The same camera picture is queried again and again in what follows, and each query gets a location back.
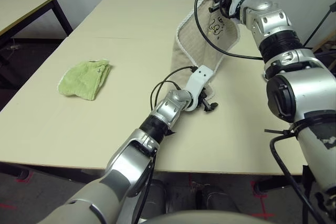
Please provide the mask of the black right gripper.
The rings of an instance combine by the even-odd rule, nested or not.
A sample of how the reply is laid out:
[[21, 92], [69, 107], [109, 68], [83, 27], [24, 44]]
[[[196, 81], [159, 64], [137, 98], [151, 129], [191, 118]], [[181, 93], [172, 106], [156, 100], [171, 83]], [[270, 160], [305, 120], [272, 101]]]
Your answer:
[[222, 16], [233, 16], [234, 13], [230, 14], [230, 7], [232, 4], [232, 0], [213, 0], [214, 2], [219, 2], [219, 4], [215, 4], [208, 8], [210, 12], [215, 12], [217, 10], [220, 11]]

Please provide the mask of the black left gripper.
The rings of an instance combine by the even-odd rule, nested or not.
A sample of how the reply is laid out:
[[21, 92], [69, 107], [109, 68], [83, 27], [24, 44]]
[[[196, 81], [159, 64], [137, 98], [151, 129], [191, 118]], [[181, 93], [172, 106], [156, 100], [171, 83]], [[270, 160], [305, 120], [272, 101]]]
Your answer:
[[217, 102], [209, 103], [207, 101], [207, 94], [205, 92], [206, 88], [203, 88], [198, 96], [197, 108], [204, 108], [205, 112], [212, 112], [218, 107]]

